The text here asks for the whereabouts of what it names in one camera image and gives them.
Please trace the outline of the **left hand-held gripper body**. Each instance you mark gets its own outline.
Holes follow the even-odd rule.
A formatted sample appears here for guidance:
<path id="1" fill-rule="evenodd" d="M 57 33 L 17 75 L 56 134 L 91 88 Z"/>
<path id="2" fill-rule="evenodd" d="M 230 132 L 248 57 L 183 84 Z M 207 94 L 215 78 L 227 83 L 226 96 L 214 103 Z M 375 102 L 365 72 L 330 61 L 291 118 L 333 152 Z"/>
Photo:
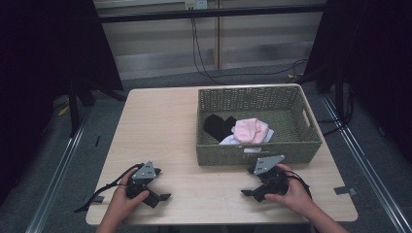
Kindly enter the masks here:
<path id="1" fill-rule="evenodd" d="M 133 199 L 141 192 L 148 190 L 151 197 L 159 199 L 159 196 L 148 188 L 148 184 L 156 178 L 160 169 L 155 168 L 151 161 L 138 164 L 137 167 L 137 171 L 127 181 L 126 196 L 129 199 Z"/>

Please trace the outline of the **person's left hand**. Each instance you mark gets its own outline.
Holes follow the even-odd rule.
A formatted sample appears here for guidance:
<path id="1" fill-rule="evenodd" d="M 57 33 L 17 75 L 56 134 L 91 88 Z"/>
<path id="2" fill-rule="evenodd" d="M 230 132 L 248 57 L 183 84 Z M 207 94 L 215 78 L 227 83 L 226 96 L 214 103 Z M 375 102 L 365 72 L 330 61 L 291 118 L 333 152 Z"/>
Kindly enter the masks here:
<path id="1" fill-rule="evenodd" d="M 126 196 L 128 179 L 136 172 L 136 169 L 129 171 L 121 180 L 120 185 L 114 191 L 113 198 L 110 203 L 108 211 L 111 217 L 118 221 L 126 219 L 148 196 L 148 190 L 138 194 L 136 197 L 130 199 Z"/>

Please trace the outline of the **black curtain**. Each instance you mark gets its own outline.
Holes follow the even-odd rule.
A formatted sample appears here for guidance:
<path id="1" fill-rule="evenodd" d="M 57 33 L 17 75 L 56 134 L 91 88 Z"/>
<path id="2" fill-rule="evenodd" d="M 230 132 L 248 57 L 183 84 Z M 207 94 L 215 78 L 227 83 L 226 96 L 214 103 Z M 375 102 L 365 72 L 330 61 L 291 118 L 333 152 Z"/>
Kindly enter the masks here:
<path id="1" fill-rule="evenodd" d="M 0 205 L 31 162 L 56 97 L 121 90 L 93 0 L 0 0 Z"/>
<path id="2" fill-rule="evenodd" d="M 326 0 L 304 71 L 348 83 L 412 163 L 412 0 Z"/>

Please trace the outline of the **metal floor rail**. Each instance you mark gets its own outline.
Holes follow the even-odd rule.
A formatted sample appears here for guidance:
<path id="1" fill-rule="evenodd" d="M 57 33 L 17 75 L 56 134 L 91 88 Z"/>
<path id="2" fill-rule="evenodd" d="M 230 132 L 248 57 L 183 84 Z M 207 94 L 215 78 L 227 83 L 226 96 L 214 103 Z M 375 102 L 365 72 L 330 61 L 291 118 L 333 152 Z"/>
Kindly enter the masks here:
<path id="1" fill-rule="evenodd" d="M 362 173 L 367 179 L 373 192 L 377 196 L 381 206 L 385 210 L 389 219 L 393 223 L 397 233 L 412 233 L 412 223 L 410 223 L 403 210 L 397 204 L 391 193 L 388 191 L 381 178 L 376 173 L 372 164 L 366 157 L 361 145 L 353 135 L 351 129 L 342 123 L 338 117 L 337 110 L 332 100 L 326 96 L 322 96 L 322 100 L 326 106 L 326 109 L 331 117 L 332 122 L 336 125 L 343 140 L 349 147 L 353 157 L 357 161 Z"/>
<path id="2" fill-rule="evenodd" d="M 38 208 L 36 209 L 33 218 L 31 218 L 25 230 L 25 233 L 43 232 L 44 226 L 49 218 L 49 215 L 52 211 L 52 207 L 55 203 L 58 191 L 60 190 L 62 182 L 71 163 L 71 160 L 84 134 L 84 129 L 85 123 L 82 122 L 74 131 L 73 135 L 70 137 L 68 145 L 48 185 L 47 191 L 45 192 Z"/>

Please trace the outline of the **green woven basket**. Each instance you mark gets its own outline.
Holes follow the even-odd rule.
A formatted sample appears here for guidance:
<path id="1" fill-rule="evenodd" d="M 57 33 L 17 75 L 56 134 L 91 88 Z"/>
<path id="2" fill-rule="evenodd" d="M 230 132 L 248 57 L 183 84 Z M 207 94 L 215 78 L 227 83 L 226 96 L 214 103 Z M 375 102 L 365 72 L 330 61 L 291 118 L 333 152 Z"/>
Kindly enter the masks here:
<path id="1" fill-rule="evenodd" d="M 205 126 L 227 119 L 256 118 L 274 135 L 257 145 L 223 145 Z M 323 140 L 298 84 L 225 87 L 198 91 L 196 154 L 200 166 L 248 165 L 258 158 L 284 155 L 287 163 L 308 163 Z"/>

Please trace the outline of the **black metal stand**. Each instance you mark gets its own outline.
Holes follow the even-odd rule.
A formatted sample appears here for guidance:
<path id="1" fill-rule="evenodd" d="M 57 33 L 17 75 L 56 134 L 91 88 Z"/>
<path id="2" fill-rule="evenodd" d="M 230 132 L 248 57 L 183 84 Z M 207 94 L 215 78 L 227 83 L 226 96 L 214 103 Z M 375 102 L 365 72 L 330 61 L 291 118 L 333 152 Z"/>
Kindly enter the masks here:
<path id="1" fill-rule="evenodd" d="M 79 117 L 78 100 L 81 100 L 84 106 L 92 107 L 95 103 L 95 98 L 92 94 L 93 90 L 97 90 L 118 101 L 125 101 L 126 97 L 116 93 L 103 84 L 96 83 L 92 80 L 71 80 L 68 86 L 68 103 L 71 117 L 71 137 L 74 137 L 81 126 Z"/>
<path id="2" fill-rule="evenodd" d="M 316 88 L 319 94 L 325 95 L 334 88 L 334 106 L 336 116 L 327 123 L 334 123 L 335 128 L 324 133 L 324 136 L 343 130 L 351 121 L 354 110 L 352 90 L 345 94 L 343 71 L 339 66 L 326 66 L 316 79 Z"/>

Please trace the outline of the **white sock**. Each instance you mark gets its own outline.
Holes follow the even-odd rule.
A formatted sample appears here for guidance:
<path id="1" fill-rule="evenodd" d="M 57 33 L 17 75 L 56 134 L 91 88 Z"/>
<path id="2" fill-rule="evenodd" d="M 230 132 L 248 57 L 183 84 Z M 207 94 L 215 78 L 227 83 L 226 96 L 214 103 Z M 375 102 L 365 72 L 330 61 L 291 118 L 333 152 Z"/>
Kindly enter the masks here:
<path id="1" fill-rule="evenodd" d="M 240 143 L 238 142 L 235 138 L 234 138 L 234 127 L 232 128 L 232 135 L 229 135 L 228 137 L 226 137 L 225 139 L 223 139 L 221 141 L 221 145 L 238 145 L 238 144 L 250 144 L 250 143 Z M 264 139 L 263 143 L 268 143 L 270 141 L 270 139 L 272 138 L 272 136 L 274 135 L 274 131 L 272 129 L 269 128 L 269 132 L 266 136 L 266 138 Z"/>

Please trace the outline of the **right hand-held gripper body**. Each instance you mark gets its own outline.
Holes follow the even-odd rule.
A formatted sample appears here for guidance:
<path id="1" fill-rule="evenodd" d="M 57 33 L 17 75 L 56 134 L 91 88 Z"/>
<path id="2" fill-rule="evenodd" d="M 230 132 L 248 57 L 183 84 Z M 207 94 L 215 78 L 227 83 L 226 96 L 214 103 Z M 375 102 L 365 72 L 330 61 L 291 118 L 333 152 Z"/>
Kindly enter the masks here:
<path id="1" fill-rule="evenodd" d="M 261 185 L 264 185 L 264 189 L 260 194 L 284 195 L 288 191 L 289 182 L 287 174 L 278 167 L 278 164 L 284 159 L 283 155 L 260 157 L 254 166 L 247 169 L 251 175 L 259 178 Z"/>

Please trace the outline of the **person's right hand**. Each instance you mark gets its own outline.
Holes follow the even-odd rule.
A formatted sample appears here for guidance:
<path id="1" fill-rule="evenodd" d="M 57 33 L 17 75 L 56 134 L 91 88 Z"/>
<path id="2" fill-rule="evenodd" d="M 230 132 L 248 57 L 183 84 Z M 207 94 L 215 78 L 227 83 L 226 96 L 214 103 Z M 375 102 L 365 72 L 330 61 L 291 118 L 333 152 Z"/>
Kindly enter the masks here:
<path id="1" fill-rule="evenodd" d="M 309 197 L 300 181 L 296 179 L 289 179 L 289 188 L 286 194 L 279 195 L 267 193 L 264 195 L 264 198 L 282 204 L 303 216 L 306 216 L 307 212 L 313 207 L 312 199 Z"/>

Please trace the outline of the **white wall socket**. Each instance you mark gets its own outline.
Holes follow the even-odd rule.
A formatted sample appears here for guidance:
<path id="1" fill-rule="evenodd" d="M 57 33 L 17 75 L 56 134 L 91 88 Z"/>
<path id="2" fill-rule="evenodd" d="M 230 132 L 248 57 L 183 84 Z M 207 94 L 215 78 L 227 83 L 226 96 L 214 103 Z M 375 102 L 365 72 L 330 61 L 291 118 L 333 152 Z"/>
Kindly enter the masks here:
<path id="1" fill-rule="evenodd" d="M 185 0 L 187 10 L 206 10 L 208 8 L 207 0 Z"/>

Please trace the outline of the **black sock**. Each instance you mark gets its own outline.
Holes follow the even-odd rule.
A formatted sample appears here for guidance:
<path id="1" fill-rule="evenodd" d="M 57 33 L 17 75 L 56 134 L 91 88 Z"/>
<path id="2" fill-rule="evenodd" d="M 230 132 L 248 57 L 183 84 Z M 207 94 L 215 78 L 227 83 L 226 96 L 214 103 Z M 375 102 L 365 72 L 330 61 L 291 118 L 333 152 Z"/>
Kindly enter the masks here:
<path id="1" fill-rule="evenodd" d="M 203 123 L 203 130 L 212 138 L 221 142 L 229 135 L 232 135 L 232 128 L 235 123 L 236 119 L 233 116 L 223 119 L 217 115 L 210 115 L 206 117 Z"/>

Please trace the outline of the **pink sock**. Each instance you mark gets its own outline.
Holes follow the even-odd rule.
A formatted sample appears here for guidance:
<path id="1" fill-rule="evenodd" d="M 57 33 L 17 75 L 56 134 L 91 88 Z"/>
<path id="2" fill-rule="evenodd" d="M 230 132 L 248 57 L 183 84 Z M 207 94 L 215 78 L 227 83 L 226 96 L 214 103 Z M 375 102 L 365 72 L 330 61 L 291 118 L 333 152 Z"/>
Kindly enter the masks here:
<path id="1" fill-rule="evenodd" d="M 236 121 L 233 134 L 240 143 L 259 144 L 264 141 L 268 132 L 266 123 L 257 118 L 247 118 Z"/>

